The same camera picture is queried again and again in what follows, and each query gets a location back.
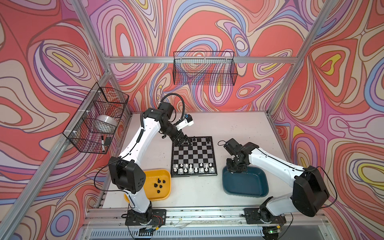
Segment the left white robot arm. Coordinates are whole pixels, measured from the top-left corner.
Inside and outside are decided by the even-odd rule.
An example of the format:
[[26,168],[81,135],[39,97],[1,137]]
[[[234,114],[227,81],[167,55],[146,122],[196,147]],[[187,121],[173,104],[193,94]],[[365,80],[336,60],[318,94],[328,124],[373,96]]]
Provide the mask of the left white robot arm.
[[[175,108],[165,102],[170,96],[178,97],[182,102],[182,115],[176,123],[170,120]],[[110,158],[108,162],[111,181],[117,186],[119,192],[124,192],[130,201],[130,209],[127,213],[127,221],[140,225],[148,225],[152,219],[158,219],[153,214],[152,202],[148,199],[144,184],[146,174],[141,168],[142,158],[156,134],[160,133],[164,138],[169,137],[172,143],[179,147],[188,143],[188,136],[182,131],[184,127],[191,126],[193,119],[185,114],[185,101],[176,93],[165,95],[159,106],[149,108],[140,114],[140,128],[137,130],[129,145],[118,157]]]

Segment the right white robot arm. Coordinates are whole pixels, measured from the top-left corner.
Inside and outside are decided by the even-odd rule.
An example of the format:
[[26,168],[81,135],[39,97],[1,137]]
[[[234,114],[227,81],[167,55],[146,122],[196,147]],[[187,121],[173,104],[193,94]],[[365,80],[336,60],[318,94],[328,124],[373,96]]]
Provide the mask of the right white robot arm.
[[241,145],[233,138],[225,142],[224,148],[232,156],[227,159],[229,172],[240,174],[246,172],[248,166],[256,166],[278,177],[292,189],[288,194],[266,199],[258,208],[258,221],[267,224],[294,212],[314,217],[325,207],[330,193],[318,167],[294,165],[254,143]]

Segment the black white chess board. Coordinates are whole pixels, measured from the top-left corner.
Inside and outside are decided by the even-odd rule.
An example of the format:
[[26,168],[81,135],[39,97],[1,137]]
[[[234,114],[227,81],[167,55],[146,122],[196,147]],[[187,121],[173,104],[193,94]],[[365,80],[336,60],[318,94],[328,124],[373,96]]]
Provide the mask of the black white chess board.
[[211,136],[189,137],[182,146],[172,145],[171,177],[216,176],[218,174]]

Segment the teal plastic tray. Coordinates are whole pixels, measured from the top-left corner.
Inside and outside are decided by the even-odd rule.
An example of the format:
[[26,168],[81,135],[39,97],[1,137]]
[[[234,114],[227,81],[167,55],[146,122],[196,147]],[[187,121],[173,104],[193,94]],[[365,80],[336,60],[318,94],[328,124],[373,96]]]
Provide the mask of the teal plastic tray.
[[247,167],[246,172],[231,173],[227,167],[222,171],[224,192],[229,195],[263,198],[269,193],[265,172],[257,167]]

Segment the yellow plastic tray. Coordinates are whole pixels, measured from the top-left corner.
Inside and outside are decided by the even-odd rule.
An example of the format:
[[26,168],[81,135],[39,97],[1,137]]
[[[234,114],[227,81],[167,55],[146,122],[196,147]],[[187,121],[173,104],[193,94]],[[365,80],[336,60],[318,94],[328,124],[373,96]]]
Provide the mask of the yellow plastic tray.
[[131,179],[135,181],[134,187],[138,184],[152,202],[165,200],[171,193],[171,174],[167,170],[144,171],[143,174],[139,173],[138,181],[135,180],[135,174],[132,174]]

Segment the white roll in basket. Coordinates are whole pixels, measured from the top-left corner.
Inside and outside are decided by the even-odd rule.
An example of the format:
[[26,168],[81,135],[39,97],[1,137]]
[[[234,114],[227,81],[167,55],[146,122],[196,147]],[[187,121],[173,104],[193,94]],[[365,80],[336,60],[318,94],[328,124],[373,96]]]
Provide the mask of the white roll in basket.
[[114,127],[118,126],[117,120],[115,118],[111,117],[111,116],[99,115],[96,119],[98,121],[101,121],[102,123],[104,123],[108,127],[113,127],[114,128]]

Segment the black marker in basket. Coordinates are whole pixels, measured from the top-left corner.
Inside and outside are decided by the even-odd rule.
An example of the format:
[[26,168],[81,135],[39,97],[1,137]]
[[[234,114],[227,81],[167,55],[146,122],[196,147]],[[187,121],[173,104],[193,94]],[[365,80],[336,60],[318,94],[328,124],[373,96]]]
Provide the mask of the black marker in basket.
[[106,149],[105,149],[104,136],[101,136],[101,146],[102,146],[102,153],[105,153],[105,152],[106,152]]

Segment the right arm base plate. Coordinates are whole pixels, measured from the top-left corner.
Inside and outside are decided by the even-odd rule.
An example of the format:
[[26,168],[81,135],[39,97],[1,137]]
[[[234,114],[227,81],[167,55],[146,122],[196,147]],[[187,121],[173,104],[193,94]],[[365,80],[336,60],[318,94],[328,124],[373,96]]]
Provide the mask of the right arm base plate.
[[246,219],[247,224],[275,224],[284,225],[287,223],[285,216],[273,216],[267,209],[245,208],[241,214]]

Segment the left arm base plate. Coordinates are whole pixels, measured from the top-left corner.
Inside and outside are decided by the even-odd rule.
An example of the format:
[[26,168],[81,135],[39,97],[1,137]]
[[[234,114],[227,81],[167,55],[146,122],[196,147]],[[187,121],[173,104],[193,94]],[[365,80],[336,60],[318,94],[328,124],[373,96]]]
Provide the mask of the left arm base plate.
[[133,210],[128,210],[126,214],[122,215],[125,219],[126,226],[150,226],[161,227],[166,223],[167,210],[166,209],[149,209],[146,213],[137,213]]

